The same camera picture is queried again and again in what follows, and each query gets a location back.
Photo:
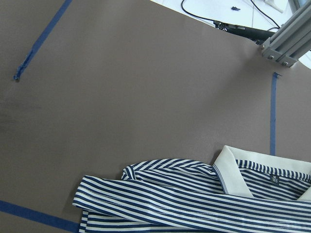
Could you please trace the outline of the blue white striped polo shirt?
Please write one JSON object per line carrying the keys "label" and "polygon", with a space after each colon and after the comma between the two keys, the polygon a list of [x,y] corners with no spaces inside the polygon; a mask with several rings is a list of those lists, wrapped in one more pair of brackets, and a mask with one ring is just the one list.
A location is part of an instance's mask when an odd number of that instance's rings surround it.
{"label": "blue white striped polo shirt", "polygon": [[84,176],[81,233],[308,233],[311,165],[224,146],[212,165],[159,159]]}

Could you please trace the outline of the black clamp tool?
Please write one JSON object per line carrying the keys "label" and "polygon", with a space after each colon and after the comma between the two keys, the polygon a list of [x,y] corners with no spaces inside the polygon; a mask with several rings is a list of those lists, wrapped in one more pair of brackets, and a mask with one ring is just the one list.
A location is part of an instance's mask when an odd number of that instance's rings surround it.
{"label": "black clamp tool", "polygon": [[215,28],[221,31],[250,39],[257,45],[263,44],[269,37],[272,37],[275,34],[274,32],[270,31],[223,23],[216,20],[213,21],[213,24],[215,25]]}

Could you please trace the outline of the aluminium frame post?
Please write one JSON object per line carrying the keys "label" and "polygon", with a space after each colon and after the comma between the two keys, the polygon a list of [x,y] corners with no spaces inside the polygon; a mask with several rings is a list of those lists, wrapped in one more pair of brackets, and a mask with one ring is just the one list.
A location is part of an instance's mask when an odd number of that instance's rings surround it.
{"label": "aluminium frame post", "polygon": [[283,66],[293,66],[311,50],[311,2],[308,0],[263,44],[262,56]]}

